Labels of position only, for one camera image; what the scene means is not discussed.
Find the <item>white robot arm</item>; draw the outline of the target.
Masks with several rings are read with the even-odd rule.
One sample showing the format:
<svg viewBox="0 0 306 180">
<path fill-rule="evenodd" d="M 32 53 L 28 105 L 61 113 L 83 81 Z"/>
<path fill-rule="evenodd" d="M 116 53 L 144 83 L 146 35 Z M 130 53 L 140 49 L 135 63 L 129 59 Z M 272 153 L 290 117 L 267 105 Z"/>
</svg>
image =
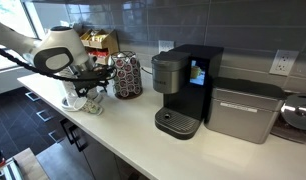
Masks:
<svg viewBox="0 0 306 180">
<path fill-rule="evenodd" d="M 0 48 L 0 55 L 35 73 L 67 82 L 78 97 L 97 86 L 106 88 L 117 70 L 96 65 L 71 27 L 55 26 L 43 39 L 28 37 L 0 22 L 0 45 L 18 53 L 24 61 Z"/>
</svg>

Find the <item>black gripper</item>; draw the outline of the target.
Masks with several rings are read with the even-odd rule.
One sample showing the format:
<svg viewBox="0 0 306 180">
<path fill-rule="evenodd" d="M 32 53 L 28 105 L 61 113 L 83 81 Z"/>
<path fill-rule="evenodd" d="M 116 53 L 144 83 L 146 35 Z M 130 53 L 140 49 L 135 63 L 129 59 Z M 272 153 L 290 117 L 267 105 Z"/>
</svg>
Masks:
<svg viewBox="0 0 306 180">
<path fill-rule="evenodd" d="M 79 97 L 85 97 L 87 93 L 97 86 L 106 88 L 109 80 L 114 78 L 114 67 L 110 65 L 97 65 L 91 70 L 81 70 L 73 67 L 74 89 Z"/>
</svg>

